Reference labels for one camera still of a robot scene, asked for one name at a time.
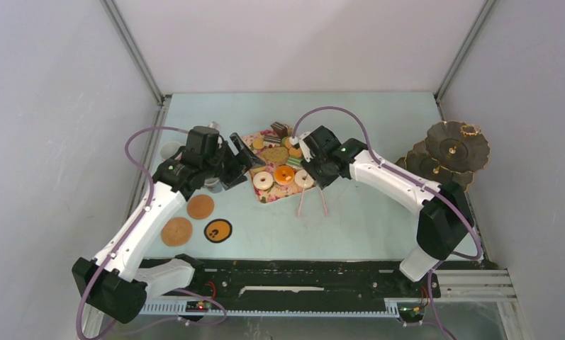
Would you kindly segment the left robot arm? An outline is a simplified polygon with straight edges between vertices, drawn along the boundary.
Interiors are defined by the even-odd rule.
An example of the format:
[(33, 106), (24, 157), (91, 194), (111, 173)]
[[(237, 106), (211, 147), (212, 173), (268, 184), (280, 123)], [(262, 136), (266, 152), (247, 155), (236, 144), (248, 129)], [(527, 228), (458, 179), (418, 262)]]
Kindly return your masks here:
[(203, 188), (217, 179), (229, 190), (247, 181), (247, 172), (265, 163), (233, 133), (228, 140), (213, 128), (193, 127), (185, 145), (151, 174), (148, 190), (111, 241), (90, 259), (78, 259), (72, 274), (83, 305), (91, 305), (122, 324), (134, 320), (148, 300), (181, 288), (197, 295), (206, 285), (198, 262), (177, 256), (141, 268), (151, 244), (166, 223)]

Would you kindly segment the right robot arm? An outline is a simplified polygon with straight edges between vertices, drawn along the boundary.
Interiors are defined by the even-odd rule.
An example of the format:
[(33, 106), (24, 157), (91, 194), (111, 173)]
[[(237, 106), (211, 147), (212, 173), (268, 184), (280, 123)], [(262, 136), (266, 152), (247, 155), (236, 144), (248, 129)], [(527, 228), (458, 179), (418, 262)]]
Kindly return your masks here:
[(366, 184), (394, 199), (418, 217), (416, 245), (399, 265), (394, 287), (404, 296), (414, 295), (422, 278), (454, 253), (474, 233), (461, 186), (427, 180), (386, 161), (371, 147), (354, 138), (340, 142), (324, 126), (290, 137), (303, 154), (301, 166), (326, 188), (338, 178)]

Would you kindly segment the pink handled metal tongs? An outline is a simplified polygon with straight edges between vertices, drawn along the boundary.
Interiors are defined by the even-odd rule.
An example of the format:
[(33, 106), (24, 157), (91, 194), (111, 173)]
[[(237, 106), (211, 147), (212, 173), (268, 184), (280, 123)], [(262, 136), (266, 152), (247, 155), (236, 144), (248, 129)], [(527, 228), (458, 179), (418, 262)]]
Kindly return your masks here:
[(296, 217), (312, 217), (319, 213), (321, 217), (329, 217), (330, 211), (323, 190), (318, 186), (301, 188)]

